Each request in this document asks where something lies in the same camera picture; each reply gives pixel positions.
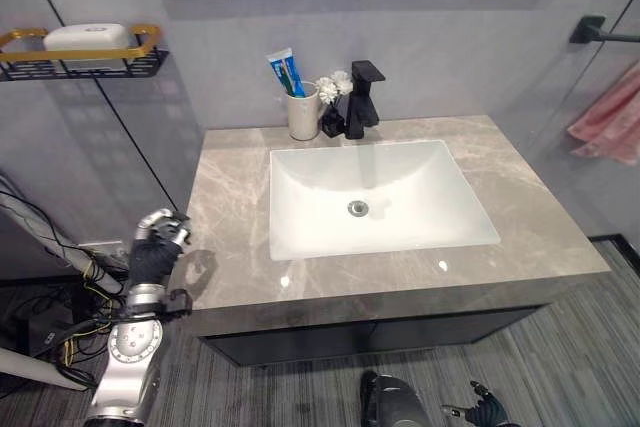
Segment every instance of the white flower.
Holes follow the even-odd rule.
[[[336,82],[336,87],[340,95],[347,95],[353,90],[353,83],[350,80],[341,80],[340,82]]]
[[[336,97],[338,97],[338,89],[333,82],[322,86],[319,90],[320,92],[318,95],[324,105],[331,104],[331,102],[336,100]]]
[[[341,82],[351,81],[351,76],[347,74],[344,70],[336,70],[333,74],[331,74],[331,79],[339,84]]]
[[[333,85],[333,80],[331,80],[329,77],[320,77],[318,80],[316,80],[316,86],[318,87],[318,90],[322,90],[328,85]]]

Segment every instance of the faucet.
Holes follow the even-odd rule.
[[[385,80],[385,76],[370,61],[356,60],[351,62],[351,77],[353,91],[349,95],[344,136],[347,139],[361,139],[364,137],[364,127],[373,127],[380,122],[369,93],[371,82]]]

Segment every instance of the soap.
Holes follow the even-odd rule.
[[[47,50],[108,50],[129,47],[129,33],[120,24],[80,24],[60,27],[44,38]],[[55,62],[56,69],[63,71],[62,65]],[[104,60],[65,60],[67,68],[73,70],[125,68],[120,59]]]

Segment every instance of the soap dish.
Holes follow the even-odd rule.
[[[156,25],[136,24],[130,33],[137,47],[100,50],[31,50],[3,52],[0,50],[0,82],[16,80],[145,78],[158,73],[169,52],[160,50],[157,44],[162,36]],[[16,29],[0,36],[0,49],[18,39],[37,39],[40,42],[48,34],[46,29]],[[99,60],[118,59],[122,69],[101,68]],[[65,61],[95,60],[98,68],[75,70]]]

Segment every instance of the robot finger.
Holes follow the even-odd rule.
[[[480,397],[488,397],[492,395],[487,387],[482,385],[480,382],[476,382],[475,380],[471,381],[471,387],[473,387],[473,391],[476,393],[476,395],[479,395]]]
[[[450,417],[459,417],[461,419],[464,419],[467,410],[469,410],[464,407],[457,407],[455,405],[441,405],[440,408],[445,415],[448,415]]]
[[[153,226],[161,219],[172,218],[173,213],[169,209],[158,209],[144,217],[136,228],[135,240],[145,240],[149,238]]]
[[[178,233],[171,239],[171,242],[184,248],[184,244],[189,243],[190,235],[191,230],[189,229],[189,226],[186,225],[186,223],[183,223],[178,229]]]

